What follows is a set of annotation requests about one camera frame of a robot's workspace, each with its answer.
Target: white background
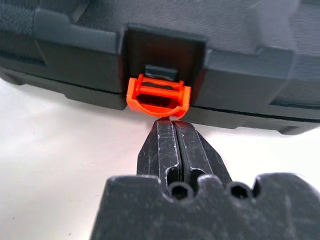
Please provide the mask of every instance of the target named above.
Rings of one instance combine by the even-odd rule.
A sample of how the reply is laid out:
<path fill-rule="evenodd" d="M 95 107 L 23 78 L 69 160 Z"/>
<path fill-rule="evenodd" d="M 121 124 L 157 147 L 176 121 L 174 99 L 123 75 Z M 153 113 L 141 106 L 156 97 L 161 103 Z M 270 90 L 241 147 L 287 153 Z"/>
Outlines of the white background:
<path fill-rule="evenodd" d="M 133 175 L 154 118 L 0 80 L 0 239 L 88 240 L 106 179 Z M 320 128 L 284 136 L 195 124 L 233 180 L 303 175 L 320 190 Z"/>

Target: orange plastic clip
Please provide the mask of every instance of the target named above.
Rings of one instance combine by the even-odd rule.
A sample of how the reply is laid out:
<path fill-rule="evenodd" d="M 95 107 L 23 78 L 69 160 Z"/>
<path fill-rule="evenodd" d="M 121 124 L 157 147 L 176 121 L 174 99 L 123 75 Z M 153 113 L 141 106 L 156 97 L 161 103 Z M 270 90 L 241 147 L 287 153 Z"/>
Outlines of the orange plastic clip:
<path fill-rule="evenodd" d="M 155 117 L 182 118 L 189 109 L 191 87 L 184 81 L 172 82 L 145 77 L 129 80 L 126 102 L 136 112 Z"/>

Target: black plastic case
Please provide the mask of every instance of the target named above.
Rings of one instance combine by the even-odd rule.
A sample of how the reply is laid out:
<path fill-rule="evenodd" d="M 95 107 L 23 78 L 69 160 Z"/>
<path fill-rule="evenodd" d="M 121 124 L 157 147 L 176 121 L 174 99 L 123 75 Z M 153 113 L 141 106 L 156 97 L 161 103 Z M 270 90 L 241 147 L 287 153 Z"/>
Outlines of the black plastic case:
<path fill-rule="evenodd" d="M 193 123 L 320 126 L 318 0 L 0 0 L 0 77 L 123 110 L 146 65 L 192 87 Z"/>

